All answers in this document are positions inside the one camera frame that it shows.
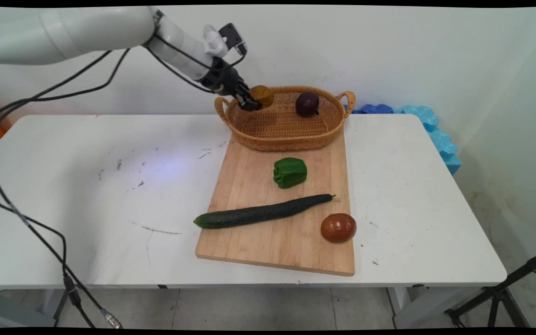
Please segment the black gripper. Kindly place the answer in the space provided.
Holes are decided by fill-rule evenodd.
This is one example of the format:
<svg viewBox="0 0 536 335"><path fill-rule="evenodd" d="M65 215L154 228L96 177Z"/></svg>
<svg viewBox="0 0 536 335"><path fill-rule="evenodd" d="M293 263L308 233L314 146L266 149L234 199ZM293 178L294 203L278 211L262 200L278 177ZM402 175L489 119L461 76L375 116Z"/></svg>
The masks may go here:
<svg viewBox="0 0 536 335"><path fill-rule="evenodd" d="M201 85L221 96L235 96L240 109L255 112L262 109L250 93L249 86L240 77L234 67L222 59L213 59L210 70L201 79Z"/></svg>

